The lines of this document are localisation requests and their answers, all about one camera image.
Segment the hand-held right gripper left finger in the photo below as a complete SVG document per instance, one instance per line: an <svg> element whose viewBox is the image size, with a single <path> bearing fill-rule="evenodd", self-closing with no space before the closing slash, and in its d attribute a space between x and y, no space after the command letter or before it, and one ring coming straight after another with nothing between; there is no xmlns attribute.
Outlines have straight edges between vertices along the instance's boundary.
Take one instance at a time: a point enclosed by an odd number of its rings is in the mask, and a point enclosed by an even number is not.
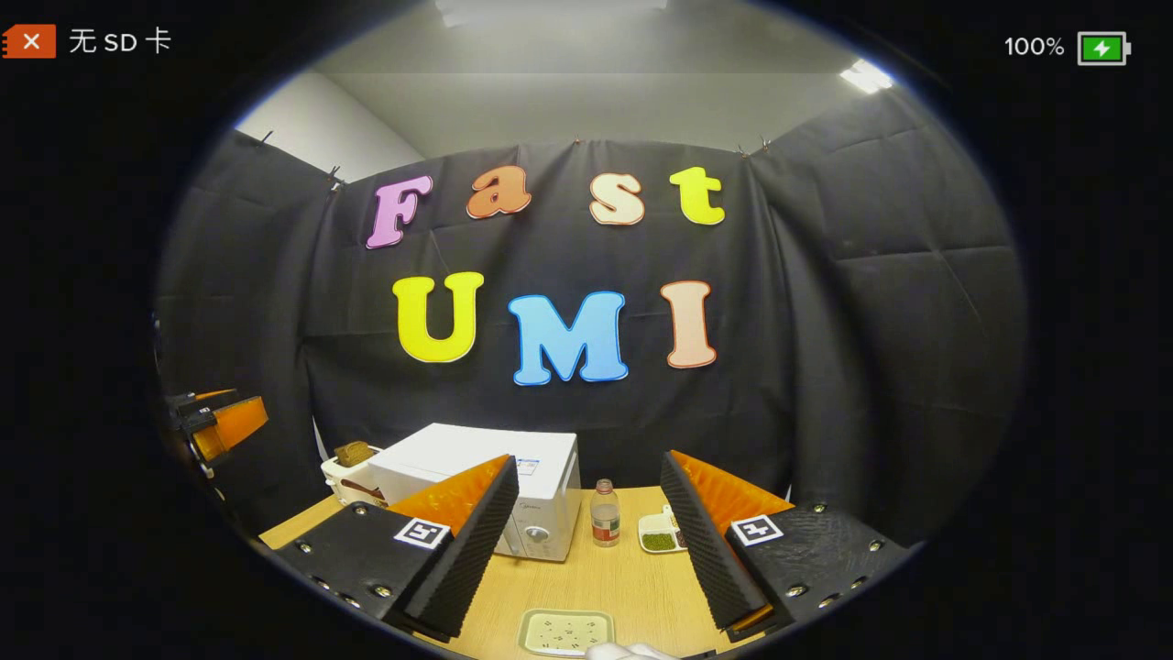
<svg viewBox="0 0 1173 660"><path fill-rule="evenodd" d="M501 455L389 506L353 502L277 547L335 600L405 632L461 633L518 494Z"/></svg>

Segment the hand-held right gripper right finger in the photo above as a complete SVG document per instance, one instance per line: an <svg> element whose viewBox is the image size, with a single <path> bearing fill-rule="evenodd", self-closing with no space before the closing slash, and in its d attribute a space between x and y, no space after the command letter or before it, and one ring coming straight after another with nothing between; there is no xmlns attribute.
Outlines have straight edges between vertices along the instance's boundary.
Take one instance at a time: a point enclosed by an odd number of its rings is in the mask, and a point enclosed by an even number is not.
<svg viewBox="0 0 1173 660"><path fill-rule="evenodd" d="M808 625L914 554L854 515L792 504L680 451L663 454L659 487L708 615L731 642Z"/></svg>

